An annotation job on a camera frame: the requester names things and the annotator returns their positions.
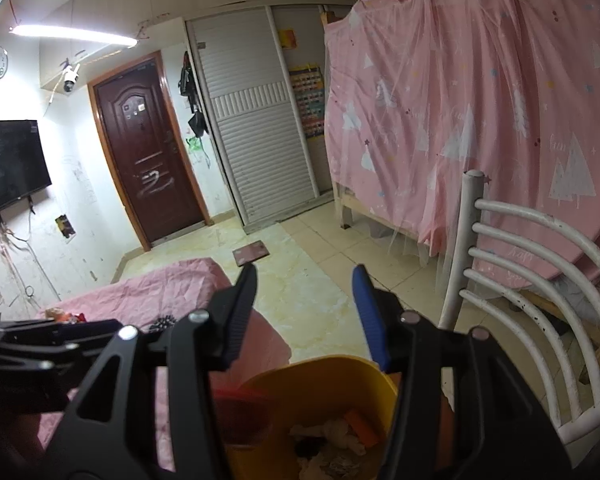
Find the black hanging bags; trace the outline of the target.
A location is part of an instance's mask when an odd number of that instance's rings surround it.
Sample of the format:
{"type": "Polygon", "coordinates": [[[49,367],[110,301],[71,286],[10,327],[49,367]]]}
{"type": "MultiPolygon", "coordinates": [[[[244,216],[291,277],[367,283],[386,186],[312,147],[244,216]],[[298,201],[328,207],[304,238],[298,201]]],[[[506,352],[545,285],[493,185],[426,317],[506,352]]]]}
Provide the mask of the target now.
{"type": "Polygon", "coordinates": [[[184,52],[183,54],[178,90],[180,90],[180,95],[184,96],[187,100],[190,111],[192,112],[192,117],[189,118],[188,121],[189,128],[192,129],[196,138],[201,139],[208,132],[207,123],[204,119],[204,114],[202,114],[196,90],[195,74],[187,52],[184,52]]]}

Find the brown floor scale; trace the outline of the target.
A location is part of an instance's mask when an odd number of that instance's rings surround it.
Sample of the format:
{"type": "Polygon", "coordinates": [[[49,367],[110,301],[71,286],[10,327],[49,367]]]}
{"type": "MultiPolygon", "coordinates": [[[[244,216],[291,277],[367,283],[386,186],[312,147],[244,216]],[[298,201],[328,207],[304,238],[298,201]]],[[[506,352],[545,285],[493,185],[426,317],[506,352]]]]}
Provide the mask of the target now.
{"type": "Polygon", "coordinates": [[[248,245],[233,250],[233,256],[238,268],[248,263],[254,263],[270,254],[262,240],[256,240],[248,245]]]}

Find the dark brown door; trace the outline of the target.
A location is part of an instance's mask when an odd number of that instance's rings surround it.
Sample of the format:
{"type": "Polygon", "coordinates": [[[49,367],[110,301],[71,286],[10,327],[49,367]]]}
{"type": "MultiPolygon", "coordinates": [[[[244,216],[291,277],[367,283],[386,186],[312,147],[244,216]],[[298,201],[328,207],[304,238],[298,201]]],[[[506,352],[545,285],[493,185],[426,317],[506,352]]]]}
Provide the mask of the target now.
{"type": "Polygon", "coordinates": [[[143,250],[212,223],[172,104],[160,52],[87,84],[94,122],[123,209],[143,250]]]}

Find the pink bed sheet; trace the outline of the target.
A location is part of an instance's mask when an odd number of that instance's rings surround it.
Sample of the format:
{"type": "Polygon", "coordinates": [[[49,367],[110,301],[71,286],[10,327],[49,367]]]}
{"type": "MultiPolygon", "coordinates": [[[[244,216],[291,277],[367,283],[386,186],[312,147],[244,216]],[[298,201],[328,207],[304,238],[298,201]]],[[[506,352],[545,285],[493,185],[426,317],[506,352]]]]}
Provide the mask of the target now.
{"type": "Polygon", "coordinates": [[[291,350],[254,307],[239,358],[212,372],[207,310],[230,287],[210,258],[171,264],[67,300],[86,322],[122,324],[73,389],[42,458],[44,479],[226,479],[215,391],[287,364],[291,350]],[[176,323],[148,333],[160,315],[176,323]]]}

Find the white metal chair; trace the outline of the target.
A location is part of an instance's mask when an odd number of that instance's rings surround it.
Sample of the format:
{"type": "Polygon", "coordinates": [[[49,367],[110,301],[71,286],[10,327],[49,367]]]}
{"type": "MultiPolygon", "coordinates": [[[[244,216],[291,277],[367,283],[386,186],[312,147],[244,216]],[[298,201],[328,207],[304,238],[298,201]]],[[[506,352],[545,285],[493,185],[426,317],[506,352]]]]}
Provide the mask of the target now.
{"type": "Polygon", "coordinates": [[[554,266],[580,289],[599,321],[600,292],[573,263],[557,252],[528,237],[489,226],[481,217],[486,212],[493,212],[547,228],[580,248],[598,270],[600,248],[580,231],[550,214],[497,200],[487,200],[483,196],[485,184],[486,176],[479,170],[469,170],[463,174],[449,283],[438,325],[442,330],[454,330],[463,304],[472,304],[508,328],[530,353],[538,369],[545,390],[548,416],[560,440],[562,443],[571,444],[600,428],[600,325],[597,328],[586,327],[584,319],[552,282],[542,278],[538,272],[522,262],[479,247],[479,240],[485,237],[502,242],[554,266]],[[477,284],[488,292],[506,299],[539,327],[559,363],[562,380],[566,386],[569,420],[562,420],[554,377],[540,347],[509,314],[472,292],[470,284],[477,284]],[[592,391],[593,404],[590,408],[582,408],[578,376],[556,328],[550,322],[551,318],[559,318],[565,322],[580,347],[585,376],[592,391]]]}

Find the yellow trash bin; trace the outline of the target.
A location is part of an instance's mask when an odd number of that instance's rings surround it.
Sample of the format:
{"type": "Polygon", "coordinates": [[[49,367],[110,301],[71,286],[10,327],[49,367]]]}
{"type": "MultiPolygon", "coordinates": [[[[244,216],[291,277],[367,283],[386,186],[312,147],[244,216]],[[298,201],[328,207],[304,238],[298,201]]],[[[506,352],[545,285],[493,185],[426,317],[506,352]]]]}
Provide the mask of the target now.
{"type": "Polygon", "coordinates": [[[214,402],[227,460],[227,479],[379,479],[396,457],[404,400],[425,426],[407,442],[434,447],[429,479],[451,466],[454,415],[439,387],[417,392],[402,372],[385,373],[354,356],[323,356],[269,370],[214,402]]]}

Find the black wall television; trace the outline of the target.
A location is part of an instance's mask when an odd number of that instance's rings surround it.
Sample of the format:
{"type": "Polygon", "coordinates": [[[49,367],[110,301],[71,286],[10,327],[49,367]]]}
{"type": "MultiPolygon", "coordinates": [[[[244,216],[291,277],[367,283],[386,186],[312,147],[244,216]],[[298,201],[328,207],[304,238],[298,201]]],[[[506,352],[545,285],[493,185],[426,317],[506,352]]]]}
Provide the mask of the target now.
{"type": "Polygon", "coordinates": [[[38,122],[0,120],[0,210],[51,184],[38,122]]]}

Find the black round mesh item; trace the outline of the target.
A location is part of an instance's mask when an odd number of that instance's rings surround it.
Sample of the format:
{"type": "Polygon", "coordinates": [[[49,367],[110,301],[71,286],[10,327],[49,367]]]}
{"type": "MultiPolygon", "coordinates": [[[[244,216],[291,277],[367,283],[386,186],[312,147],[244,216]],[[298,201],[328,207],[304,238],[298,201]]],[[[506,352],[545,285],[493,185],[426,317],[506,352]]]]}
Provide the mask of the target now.
{"type": "Polygon", "coordinates": [[[155,318],[148,326],[148,333],[157,333],[167,330],[176,323],[176,318],[173,315],[160,315],[155,318]]]}

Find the white louvered wardrobe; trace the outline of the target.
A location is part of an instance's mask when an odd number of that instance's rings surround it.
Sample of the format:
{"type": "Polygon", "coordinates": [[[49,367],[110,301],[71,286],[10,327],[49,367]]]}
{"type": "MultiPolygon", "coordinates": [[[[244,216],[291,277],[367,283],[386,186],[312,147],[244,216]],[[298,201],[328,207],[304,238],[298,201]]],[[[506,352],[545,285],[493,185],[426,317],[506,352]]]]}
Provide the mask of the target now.
{"type": "Polygon", "coordinates": [[[311,8],[269,6],[190,20],[198,86],[238,218],[253,232],[326,200],[325,137],[308,139],[289,78],[324,49],[311,8]]]}

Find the colourful wall chart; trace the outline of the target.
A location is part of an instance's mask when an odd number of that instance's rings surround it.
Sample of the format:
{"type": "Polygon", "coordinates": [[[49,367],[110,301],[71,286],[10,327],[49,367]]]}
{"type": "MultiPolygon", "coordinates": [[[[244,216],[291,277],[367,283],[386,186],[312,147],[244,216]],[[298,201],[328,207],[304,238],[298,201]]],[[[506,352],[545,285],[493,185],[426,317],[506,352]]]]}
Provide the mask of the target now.
{"type": "Polygon", "coordinates": [[[306,64],[292,68],[289,78],[300,114],[304,135],[316,138],[324,134],[325,84],[320,66],[306,64]]]}

